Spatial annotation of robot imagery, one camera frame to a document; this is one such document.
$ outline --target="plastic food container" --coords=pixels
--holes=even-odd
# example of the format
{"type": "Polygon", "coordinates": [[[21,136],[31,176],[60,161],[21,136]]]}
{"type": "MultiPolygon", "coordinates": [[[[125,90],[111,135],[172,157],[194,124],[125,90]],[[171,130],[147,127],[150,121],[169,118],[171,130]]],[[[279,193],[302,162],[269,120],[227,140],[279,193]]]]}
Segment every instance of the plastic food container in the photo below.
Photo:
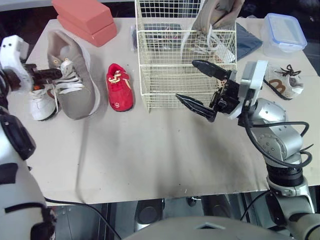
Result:
{"type": "Polygon", "coordinates": [[[293,16],[268,13],[260,33],[263,52],[269,57],[290,58],[307,45],[301,26],[293,16]]]}

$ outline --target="pink sponge block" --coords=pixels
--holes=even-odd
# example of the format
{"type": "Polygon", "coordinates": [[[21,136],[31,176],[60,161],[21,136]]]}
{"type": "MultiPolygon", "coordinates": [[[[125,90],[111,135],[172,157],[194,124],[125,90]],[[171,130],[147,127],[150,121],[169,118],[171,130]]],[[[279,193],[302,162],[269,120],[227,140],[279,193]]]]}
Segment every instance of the pink sponge block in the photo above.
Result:
{"type": "Polygon", "coordinates": [[[52,0],[52,4],[60,16],[89,34],[114,22],[110,9],[97,0],[52,0]]]}
{"type": "Polygon", "coordinates": [[[72,24],[70,21],[66,20],[63,16],[58,15],[57,19],[66,30],[97,47],[104,45],[117,35],[117,27],[114,22],[108,26],[105,26],[94,34],[89,34],[83,29],[72,24]]]}

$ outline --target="white wire basket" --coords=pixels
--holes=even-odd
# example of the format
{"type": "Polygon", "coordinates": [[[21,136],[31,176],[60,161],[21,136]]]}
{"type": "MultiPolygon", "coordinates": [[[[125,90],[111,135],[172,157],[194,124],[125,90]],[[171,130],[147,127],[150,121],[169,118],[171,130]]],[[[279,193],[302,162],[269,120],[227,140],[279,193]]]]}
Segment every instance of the white wire basket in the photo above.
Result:
{"type": "Polygon", "coordinates": [[[183,107],[176,93],[209,105],[222,83],[193,67],[192,60],[226,70],[237,67],[234,25],[213,30],[210,49],[207,36],[190,30],[200,4],[201,0],[135,0],[140,92],[148,110],[183,107]],[[186,35],[196,41],[185,43],[186,35]]]}

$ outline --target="table surface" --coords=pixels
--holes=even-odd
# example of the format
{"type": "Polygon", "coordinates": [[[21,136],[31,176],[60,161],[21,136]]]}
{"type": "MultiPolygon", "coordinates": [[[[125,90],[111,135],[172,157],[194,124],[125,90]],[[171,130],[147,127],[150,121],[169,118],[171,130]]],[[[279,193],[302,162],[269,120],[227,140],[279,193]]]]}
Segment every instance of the table surface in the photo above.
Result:
{"type": "MultiPolygon", "coordinates": [[[[27,163],[43,194],[56,200],[109,203],[267,189],[264,159],[236,119],[218,114],[216,121],[209,123],[186,108],[147,112],[140,96],[138,54],[128,44],[135,19],[114,21],[117,36],[99,48],[64,30],[91,54],[90,72],[102,95],[97,113],[71,120],[60,111],[51,120],[37,122],[29,114],[27,95],[9,96],[9,110],[21,119],[37,144],[27,163]],[[128,112],[115,112],[108,105],[105,74],[112,63],[123,66],[133,84],[135,105],[128,112]]],[[[261,19],[238,22],[260,37],[261,19]]],[[[57,20],[50,20],[28,63],[38,69],[48,67],[47,33],[57,29],[63,28],[57,20]]],[[[310,123],[303,140],[304,146],[314,144],[310,149],[313,161],[304,168],[304,175],[310,185],[319,185],[317,73],[302,51],[292,59],[278,60],[264,56],[260,48],[238,62],[238,77],[247,61],[256,60],[291,64],[302,70],[305,89],[296,99],[282,100],[268,87],[260,97],[280,103],[291,121],[310,123]]]]}

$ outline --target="blue lid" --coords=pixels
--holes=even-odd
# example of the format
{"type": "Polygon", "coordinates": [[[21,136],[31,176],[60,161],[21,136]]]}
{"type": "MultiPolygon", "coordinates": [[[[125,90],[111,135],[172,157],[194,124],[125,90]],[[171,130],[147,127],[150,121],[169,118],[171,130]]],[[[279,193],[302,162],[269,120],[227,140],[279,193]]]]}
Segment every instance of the blue lid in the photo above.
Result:
{"type": "Polygon", "coordinates": [[[270,26],[272,40],[277,44],[300,45],[305,47],[307,40],[298,20],[293,16],[268,13],[267,22],[270,26]]]}

